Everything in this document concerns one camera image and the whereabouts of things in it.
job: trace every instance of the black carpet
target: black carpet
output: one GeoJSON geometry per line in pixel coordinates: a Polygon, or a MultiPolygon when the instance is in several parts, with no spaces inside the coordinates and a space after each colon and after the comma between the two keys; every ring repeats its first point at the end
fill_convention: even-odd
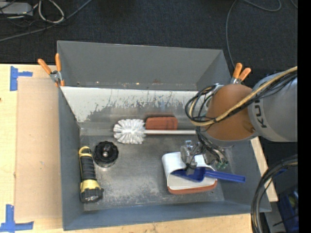
{"type": "MultiPolygon", "coordinates": [[[[88,0],[54,1],[68,17],[88,0]]],[[[0,63],[36,64],[42,58],[52,65],[57,40],[72,40],[222,49],[232,71],[227,22],[232,62],[252,68],[245,84],[253,86],[267,74],[297,65],[298,9],[291,0],[248,1],[262,8],[245,0],[93,0],[64,23],[39,33],[31,32],[50,24],[41,20],[37,9],[24,19],[1,16],[0,63]]],[[[42,5],[46,18],[60,18],[49,1],[42,5]]]]}

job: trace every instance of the blue handle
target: blue handle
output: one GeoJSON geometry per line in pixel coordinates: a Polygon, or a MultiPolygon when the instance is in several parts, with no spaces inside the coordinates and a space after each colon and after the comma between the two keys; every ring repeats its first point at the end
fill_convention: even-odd
{"type": "Polygon", "coordinates": [[[220,180],[226,180],[226,181],[233,181],[233,182],[240,182],[245,183],[246,177],[242,175],[236,175],[231,173],[223,173],[213,170],[205,170],[205,175],[209,176],[211,178],[216,178],[220,180]]]}

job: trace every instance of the gray cable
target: gray cable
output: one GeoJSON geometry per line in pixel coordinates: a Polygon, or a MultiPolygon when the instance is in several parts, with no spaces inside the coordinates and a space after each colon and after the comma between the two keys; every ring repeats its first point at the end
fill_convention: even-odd
{"type": "MultiPolygon", "coordinates": [[[[225,22],[225,40],[226,40],[226,45],[227,45],[227,50],[228,50],[228,54],[229,54],[229,58],[230,58],[230,61],[231,61],[231,64],[232,64],[232,68],[234,68],[235,64],[233,63],[233,60],[232,60],[232,56],[231,56],[231,52],[230,52],[230,46],[229,46],[229,41],[228,41],[228,21],[229,21],[229,16],[230,16],[230,13],[231,13],[231,10],[232,8],[234,7],[235,3],[237,2],[238,0],[234,0],[234,2],[232,3],[229,11],[228,11],[228,14],[227,14],[227,19],[226,19],[226,22],[225,22]]],[[[279,7],[276,8],[276,9],[267,9],[267,8],[264,8],[264,7],[261,7],[259,5],[256,5],[248,0],[242,0],[246,3],[249,3],[259,9],[262,9],[264,11],[269,11],[269,12],[276,12],[276,11],[279,11],[282,7],[282,4],[281,4],[281,1],[280,0],[277,0],[278,3],[279,3],[279,7]]]]}
{"type": "Polygon", "coordinates": [[[46,29],[50,29],[51,27],[54,27],[55,25],[58,25],[66,20],[68,20],[69,18],[73,17],[75,14],[77,14],[80,10],[82,10],[85,6],[87,6],[91,1],[93,0],[88,0],[85,4],[83,4],[79,9],[77,9],[75,12],[73,12],[72,14],[70,14],[66,19],[60,21],[59,23],[54,23],[50,26],[47,26],[43,29],[38,29],[38,30],[33,30],[33,31],[30,31],[30,32],[26,32],[26,33],[21,33],[21,34],[17,34],[17,35],[13,35],[11,37],[7,37],[7,38],[4,38],[4,39],[0,39],[0,42],[3,42],[3,41],[7,41],[7,40],[11,40],[11,39],[14,39],[14,38],[18,38],[18,37],[22,37],[22,36],[25,36],[25,35],[29,35],[29,34],[34,34],[34,33],[38,33],[38,32],[41,32],[41,31],[44,31],[46,29]]]}

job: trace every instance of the blue tape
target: blue tape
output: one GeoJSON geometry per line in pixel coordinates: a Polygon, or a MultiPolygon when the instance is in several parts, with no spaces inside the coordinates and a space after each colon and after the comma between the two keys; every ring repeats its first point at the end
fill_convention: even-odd
{"type": "Polygon", "coordinates": [[[14,221],[14,206],[7,204],[5,208],[5,223],[1,223],[0,232],[15,233],[15,231],[32,230],[34,222],[15,223],[14,221]]]}
{"type": "Polygon", "coordinates": [[[11,77],[10,77],[10,91],[17,91],[17,78],[18,77],[32,77],[32,72],[19,72],[17,68],[11,66],[11,77]]]}

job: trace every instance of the white cable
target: white cable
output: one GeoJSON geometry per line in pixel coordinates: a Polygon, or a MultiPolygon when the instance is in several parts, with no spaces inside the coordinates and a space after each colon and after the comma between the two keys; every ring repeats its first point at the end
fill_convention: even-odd
{"type": "Polygon", "coordinates": [[[56,2],[54,2],[53,0],[48,0],[49,2],[51,2],[57,9],[58,11],[61,13],[62,17],[57,20],[57,21],[51,21],[51,20],[47,20],[41,13],[41,4],[42,4],[42,1],[43,0],[39,0],[39,3],[38,3],[38,12],[39,12],[39,15],[40,17],[44,20],[44,21],[47,21],[47,22],[50,22],[50,23],[60,23],[62,22],[64,19],[65,19],[65,14],[64,12],[62,11],[62,9],[56,4],[56,2]]]}

